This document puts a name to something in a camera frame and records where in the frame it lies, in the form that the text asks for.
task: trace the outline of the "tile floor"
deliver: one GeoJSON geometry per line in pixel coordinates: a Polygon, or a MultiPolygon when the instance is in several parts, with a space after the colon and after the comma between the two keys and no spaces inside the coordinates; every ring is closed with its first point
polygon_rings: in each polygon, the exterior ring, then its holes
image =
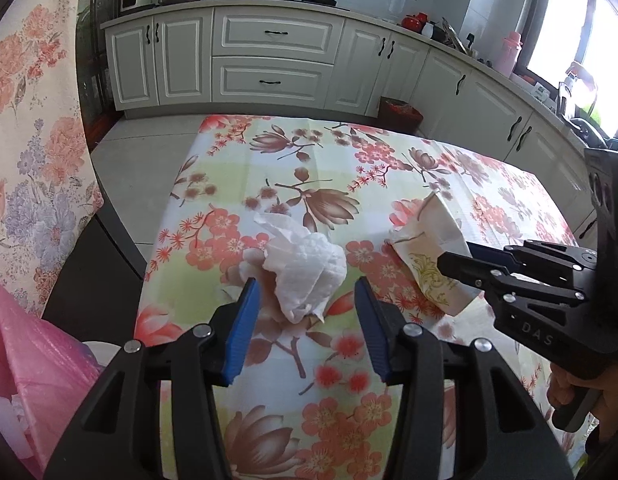
{"type": "Polygon", "coordinates": [[[92,152],[96,173],[146,260],[151,255],[174,176],[204,118],[123,118],[92,152]]]}

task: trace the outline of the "floral fabric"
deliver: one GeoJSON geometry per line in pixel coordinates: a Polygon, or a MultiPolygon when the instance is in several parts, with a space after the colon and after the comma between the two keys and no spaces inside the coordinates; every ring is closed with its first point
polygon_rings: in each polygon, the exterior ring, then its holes
{"type": "MultiPolygon", "coordinates": [[[[407,320],[445,341],[493,341],[538,408],[549,368],[537,354],[493,328],[478,298],[445,316],[385,242],[422,200],[439,190],[468,241],[501,248],[527,238],[574,244],[566,222],[531,174],[455,146],[356,124],[255,116],[211,116],[174,181],[142,291],[136,337],[150,345],[176,339],[236,298],[246,280],[262,302],[242,374],[216,393],[235,478],[334,480],[379,478],[387,461],[400,388],[373,373],[353,305],[362,275],[407,320]],[[348,275],[326,309],[326,322],[291,324],[264,270],[269,235],[256,211],[286,214],[340,244],[348,275]]],[[[169,392],[163,416],[169,416],[169,392]]],[[[452,475],[455,390],[445,391],[443,471],[452,475]]],[[[572,464],[586,428],[555,431],[572,464]]],[[[173,478],[172,440],[163,464],[173,478]]]]}
{"type": "Polygon", "coordinates": [[[78,102],[78,0],[14,0],[0,22],[0,283],[38,315],[102,205],[78,102]]]}

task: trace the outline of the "human hand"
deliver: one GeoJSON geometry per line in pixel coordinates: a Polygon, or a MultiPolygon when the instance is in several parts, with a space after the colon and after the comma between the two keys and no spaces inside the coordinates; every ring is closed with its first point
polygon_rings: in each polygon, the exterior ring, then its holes
{"type": "Polygon", "coordinates": [[[618,363],[590,381],[583,381],[555,364],[551,364],[551,372],[547,399],[554,408],[571,403],[575,395],[574,386],[602,391],[591,413],[600,421],[600,442],[609,441],[618,430],[618,363]]]}

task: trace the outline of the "tissue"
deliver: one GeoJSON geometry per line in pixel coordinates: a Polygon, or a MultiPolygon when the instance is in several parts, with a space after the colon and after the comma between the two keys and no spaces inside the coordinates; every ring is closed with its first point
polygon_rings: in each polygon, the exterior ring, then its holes
{"type": "Polygon", "coordinates": [[[282,313],[294,324],[308,314],[324,321],[327,302],[347,276],[342,247],[286,215],[256,214],[254,220],[274,235],[262,268],[276,273],[275,294],[282,313]]]}
{"type": "Polygon", "coordinates": [[[471,256],[471,253],[449,209],[435,192],[402,229],[390,232],[389,238],[422,294],[445,314],[457,316],[480,294],[477,288],[443,276],[438,270],[440,254],[471,256]]]}

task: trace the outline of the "drawer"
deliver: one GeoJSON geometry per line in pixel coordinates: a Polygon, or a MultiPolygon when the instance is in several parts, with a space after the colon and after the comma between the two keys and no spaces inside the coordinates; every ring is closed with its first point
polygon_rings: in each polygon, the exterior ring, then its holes
{"type": "Polygon", "coordinates": [[[270,57],[214,57],[212,101],[323,108],[332,65],[270,57]]]}
{"type": "Polygon", "coordinates": [[[217,7],[213,56],[264,56],[333,64],[344,18],[278,7],[217,7]]]}

